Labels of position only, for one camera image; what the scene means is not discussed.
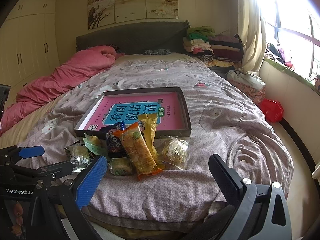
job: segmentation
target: blue gripper pad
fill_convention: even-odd
[[[101,156],[88,174],[84,177],[76,189],[76,203],[79,209],[89,204],[96,188],[98,187],[104,174],[106,174],[107,167],[107,159],[104,156]]]
[[[44,154],[44,148],[42,146],[33,146],[22,148],[19,152],[19,156],[23,159],[42,156]]]

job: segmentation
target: window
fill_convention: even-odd
[[[320,18],[307,0],[258,0],[267,43],[291,54],[295,72],[308,80],[320,74]]]

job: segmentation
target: box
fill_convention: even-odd
[[[142,88],[103,92],[83,115],[74,131],[78,137],[95,135],[104,126],[124,121],[128,127],[137,122],[137,115],[157,113],[158,126],[155,138],[160,136],[188,137],[191,122],[183,92],[178,87]]]

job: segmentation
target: pink book cover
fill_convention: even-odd
[[[99,130],[124,121],[128,127],[138,121],[138,115],[157,113],[157,130],[185,129],[181,106],[176,92],[154,95],[104,96],[85,125],[84,130]]]

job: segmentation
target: floor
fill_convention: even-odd
[[[292,239],[303,236],[319,215],[319,195],[310,169],[294,141],[279,123],[271,124],[288,149],[293,160],[294,173],[287,199]]]

